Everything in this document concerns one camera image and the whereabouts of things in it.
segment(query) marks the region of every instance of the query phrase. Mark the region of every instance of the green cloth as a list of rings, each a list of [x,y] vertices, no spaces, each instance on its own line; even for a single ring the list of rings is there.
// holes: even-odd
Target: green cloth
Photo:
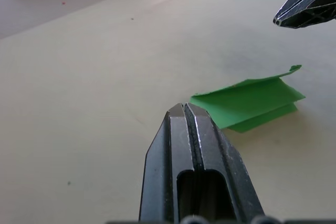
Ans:
[[[247,79],[233,86],[204,94],[195,94],[190,103],[208,111],[219,128],[245,132],[275,118],[296,111],[295,101],[305,98],[280,77],[299,70],[263,79]]]

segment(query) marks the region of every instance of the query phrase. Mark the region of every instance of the green paper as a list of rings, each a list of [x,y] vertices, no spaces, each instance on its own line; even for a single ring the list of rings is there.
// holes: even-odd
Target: green paper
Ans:
[[[305,98],[280,77],[289,72],[263,79],[248,79],[236,85],[209,93],[196,94],[190,103],[208,111],[218,127],[245,132],[296,110],[295,101]]]

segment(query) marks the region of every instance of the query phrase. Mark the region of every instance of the folded green paper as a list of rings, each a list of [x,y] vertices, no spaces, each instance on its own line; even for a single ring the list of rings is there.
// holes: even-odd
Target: folded green paper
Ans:
[[[305,98],[280,77],[299,70],[263,79],[248,79],[209,93],[195,94],[190,103],[208,111],[219,128],[245,132],[297,110],[294,102]]]

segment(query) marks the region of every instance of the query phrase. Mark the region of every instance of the black plastic part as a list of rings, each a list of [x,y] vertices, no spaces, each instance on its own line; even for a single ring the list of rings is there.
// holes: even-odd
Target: black plastic part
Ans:
[[[336,18],[336,0],[287,0],[273,23],[289,28],[302,28]]]
[[[189,215],[250,222],[264,212],[240,154],[205,110],[187,103],[167,111],[147,152],[139,220]]]

